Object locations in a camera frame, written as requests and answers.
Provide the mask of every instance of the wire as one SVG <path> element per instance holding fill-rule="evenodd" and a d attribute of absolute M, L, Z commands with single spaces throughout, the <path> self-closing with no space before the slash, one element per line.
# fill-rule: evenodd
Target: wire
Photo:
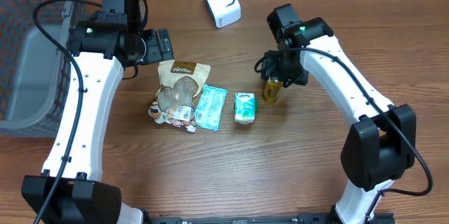
<path fill-rule="evenodd" d="M 45 210 L 48 208 L 48 205 L 50 204 L 50 200 L 55 194 L 56 188 L 58 187 L 58 183 L 62 177 L 62 174 L 64 173 L 65 166 L 67 165 L 67 161 L 69 159 L 70 150 L 72 149 L 73 140 L 76 133 L 76 128 L 78 127 L 79 117 L 81 114 L 81 106 L 83 104 L 83 94 L 84 94 L 84 84 L 83 84 L 83 76 L 81 75 L 81 70 L 79 69 L 78 64 L 76 63 L 73 56 L 70 54 L 70 52 L 63 47 L 58 41 L 56 41 L 47 31 L 41 26 L 39 23 L 39 20 L 37 18 L 37 13 L 41 8 L 48 4 L 52 4 L 55 2 L 62 2 L 62 1 L 73 1 L 78 3 L 84 3 L 84 4 L 90 4 L 98 7 L 102 7 L 101 4 L 95 3 L 92 1 L 87 0 L 47 0 L 44 1 L 36 6 L 36 8 L 33 11 L 33 21 L 36 27 L 42 32 L 42 34 L 47 37 L 49 41 L 51 41 L 55 46 L 63 53 L 63 55 L 72 63 L 73 68 L 75 69 L 76 75 L 78 77 L 78 83 L 79 83 L 79 91 L 78 91 L 78 104 L 76 105 L 76 112 L 75 112 L 75 118 L 73 121 L 72 130 L 70 131 L 69 140 L 67 141 L 67 147 L 65 148 L 64 156 L 62 157 L 62 163 L 59 168 L 58 174 L 55 177 L 55 181 L 48 192 L 47 198 L 45 198 L 45 202 L 42 204 L 41 209 L 39 210 L 36 219 L 34 219 L 33 224 L 39 224 L 39 221 L 42 219 L 43 215 L 45 214 Z"/>
<path fill-rule="evenodd" d="M 147 26 L 147 21 L 148 21 L 148 4 L 147 4 L 147 0 L 143 0 L 143 4 L 145 5 L 145 17 L 142 20 L 142 26 L 140 28 L 139 34 L 143 32 L 143 29 L 145 28 L 145 26 Z"/>
<path fill-rule="evenodd" d="M 392 189 L 387 188 L 387 189 L 379 190 L 377 192 L 373 202 L 371 202 L 371 205 L 370 205 L 370 208 L 368 209 L 368 212 L 365 214 L 364 223 L 368 222 L 369 216 L 373 212 L 373 210 L 374 210 L 374 208 L 375 208 L 375 206 L 377 204 L 377 201 L 379 200 L 380 196 L 383 195 L 385 192 L 395 192 L 395 193 L 399 193 L 399 194 L 402 194 L 402 195 L 410 195 L 410 196 L 424 196 L 424 195 L 427 195 L 432 190 L 432 188 L 434 186 L 434 180 L 433 180 L 433 178 L 431 176 L 431 172 L 430 172 L 429 167 L 427 166 L 426 162 L 423 160 L 423 158 L 418 153 L 418 151 L 408 141 L 408 139 L 401 132 L 401 130 L 395 125 L 395 123 L 390 118 L 388 118 L 388 116 L 385 114 L 385 112 L 382 111 L 382 109 L 375 103 L 374 98 L 370 97 L 370 95 L 365 90 L 365 88 L 362 86 L 362 84 L 357 79 L 357 77 L 354 75 L 354 73 L 337 56 L 331 55 L 331 54 L 329 54 L 329 53 L 327 53 L 325 51 L 321 51 L 321 50 L 315 49 L 315 48 L 289 48 L 289 49 L 285 49 L 285 50 L 282 50 L 282 51 L 270 51 L 268 53 L 265 53 L 264 57 L 261 58 L 254 65 L 254 70 L 256 72 L 266 71 L 269 67 L 265 67 L 265 68 L 262 68 L 262 69 L 258 70 L 257 68 L 259 67 L 259 64 L 262 63 L 264 60 L 266 60 L 268 57 L 279 56 L 279 55 L 282 54 L 282 52 L 286 52 L 286 51 L 310 51 L 310 52 L 318 53 L 320 55 L 324 55 L 325 57 L 328 57 L 328 58 L 332 59 L 333 61 L 335 61 L 336 63 L 338 63 L 348 73 L 348 75 L 352 78 L 352 80 L 357 85 L 357 87 L 360 89 L 360 91 L 362 92 L 363 96 L 365 96 L 365 98 L 368 100 L 368 102 L 374 107 L 374 109 L 377 112 L 379 112 L 379 114 L 385 119 L 385 121 L 388 123 L 388 125 L 395 131 L 395 133 L 397 133 L 399 135 L 399 137 L 412 150 L 412 152 L 415 155 L 416 159 L 418 160 L 418 162 L 421 164 L 422 168 L 424 169 L 424 172 L 425 172 L 426 177 L 427 177 L 427 188 L 425 190 L 423 190 L 421 192 L 410 192 L 410 191 L 406 191 L 406 190 L 393 189 L 393 188 Z"/>
<path fill-rule="evenodd" d="M 139 66 L 134 65 L 134 75 L 132 77 L 124 77 L 121 80 L 129 80 L 135 78 L 139 74 Z"/>

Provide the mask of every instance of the wooden table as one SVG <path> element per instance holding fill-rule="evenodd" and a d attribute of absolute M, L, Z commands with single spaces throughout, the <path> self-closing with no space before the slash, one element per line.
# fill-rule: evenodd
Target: wooden table
<path fill-rule="evenodd" d="M 148 0 L 151 28 L 167 27 L 175 58 L 211 65 L 207 84 L 229 90 L 220 130 L 195 134 L 156 125 L 147 114 L 157 65 L 140 68 L 114 97 L 103 152 L 103 182 L 152 216 L 185 218 L 328 212 L 347 177 L 340 151 L 347 125 L 315 78 L 261 99 L 253 65 L 276 48 L 266 17 L 291 3 L 299 17 L 321 16 L 366 78 L 417 114 L 417 149 L 435 180 L 426 197 L 387 195 L 377 210 L 398 223 L 449 218 L 449 0 L 239 0 L 242 19 L 214 28 L 203 0 Z M 234 93 L 256 93 L 254 124 L 234 123 Z M 53 139 L 0 138 L 0 223 L 31 223 L 20 195 L 25 174 L 39 174 Z M 419 164 L 394 187 L 423 190 Z"/>

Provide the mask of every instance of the food package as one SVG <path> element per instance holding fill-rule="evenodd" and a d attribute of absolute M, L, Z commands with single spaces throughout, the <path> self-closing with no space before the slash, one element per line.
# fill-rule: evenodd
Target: food package
<path fill-rule="evenodd" d="M 218 131 L 226 95 L 225 89 L 204 85 L 195 110 L 195 120 L 200 127 Z"/>
<path fill-rule="evenodd" d="M 161 88 L 148 110 L 149 115 L 158 124 L 165 122 L 194 133 L 193 98 L 203 88 L 210 66 L 167 60 L 159 63 L 158 72 Z"/>
<path fill-rule="evenodd" d="M 236 93 L 234 101 L 234 121 L 250 124 L 255 120 L 258 103 L 253 93 Z"/>

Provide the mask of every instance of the yellow bottle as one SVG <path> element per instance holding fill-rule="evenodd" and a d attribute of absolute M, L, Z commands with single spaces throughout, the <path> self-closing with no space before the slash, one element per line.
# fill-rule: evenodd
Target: yellow bottle
<path fill-rule="evenodd" d="M 264 99 L 267 102 L 273 103 L 278 99 L 279 91 L 283 85 L 282 81 L 279 81 L 277 77 L 269 77 L 264 89 Z"/>

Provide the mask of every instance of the gray bin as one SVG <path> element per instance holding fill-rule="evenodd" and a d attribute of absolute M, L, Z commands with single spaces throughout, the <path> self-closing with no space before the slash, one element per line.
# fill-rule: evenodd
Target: gray bin
<path fill-rule="evenodd" d="M 70 62 L 33 23 L 45 0 L 0 0 L 0 134 L 55 137 L 69 88 Z M 69 30 L 87 18 L 74 2 L 39 11 L 43 27 L 63 46 Z"/>

